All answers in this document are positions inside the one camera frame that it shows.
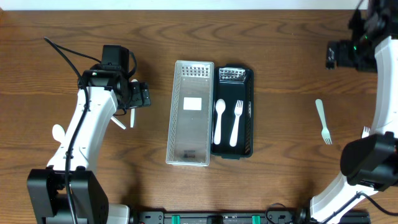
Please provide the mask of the black plastic basket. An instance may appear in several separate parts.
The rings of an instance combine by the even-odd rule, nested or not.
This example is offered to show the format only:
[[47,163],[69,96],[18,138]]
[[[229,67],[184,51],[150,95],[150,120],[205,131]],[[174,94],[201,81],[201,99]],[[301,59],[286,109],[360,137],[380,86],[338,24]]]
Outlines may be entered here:
[[[251,157],[254,151],[254,72],[242,65],[227,64],[214,69],[212,136],[216,133],[216,102],[224,100],[226,108],[221,115],[221,140],[212,143],[210,152],[223,159]],[[230,145],[237,101],[243,102],[243,111],[237,127],[237,143]]]

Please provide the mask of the pale green plastic fork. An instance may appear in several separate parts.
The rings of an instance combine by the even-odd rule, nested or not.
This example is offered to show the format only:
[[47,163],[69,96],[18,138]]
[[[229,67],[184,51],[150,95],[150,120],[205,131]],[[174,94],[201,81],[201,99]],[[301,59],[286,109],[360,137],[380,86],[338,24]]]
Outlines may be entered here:
[[326,124],[326,116],[325,116],[325,111],[324,111],[322,100],[316,99],[315,105],[316,105],[318,115],[320,117],[320,121],[322,124],[322,131],[321,131],[322,138],[327,145],[332,145],[330,132],[329,132],[329,130],[327,128],[327,124]]

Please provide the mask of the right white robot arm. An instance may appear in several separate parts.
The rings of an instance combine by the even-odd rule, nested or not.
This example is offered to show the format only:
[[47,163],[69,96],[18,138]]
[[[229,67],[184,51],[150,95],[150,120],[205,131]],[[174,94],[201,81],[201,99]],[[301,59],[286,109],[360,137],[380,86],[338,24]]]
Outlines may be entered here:
[[377,98],[369,136],[343,149],[340,172],[310,200],[310,220],[338,223],[362,199],[397,185],[397,39],[383,38],[373,57]]

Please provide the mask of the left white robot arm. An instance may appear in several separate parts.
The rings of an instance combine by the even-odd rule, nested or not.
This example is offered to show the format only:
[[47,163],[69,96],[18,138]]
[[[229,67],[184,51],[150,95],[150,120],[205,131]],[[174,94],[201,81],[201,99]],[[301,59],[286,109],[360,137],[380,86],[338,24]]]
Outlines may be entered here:
[[130,208],[109,202],[95,173],[106,128],[118,102],[113,90],[78,92],[67,130],[53,127],[60,147],[44,169],[32,169],[27,189],[37,223],[132,223]]

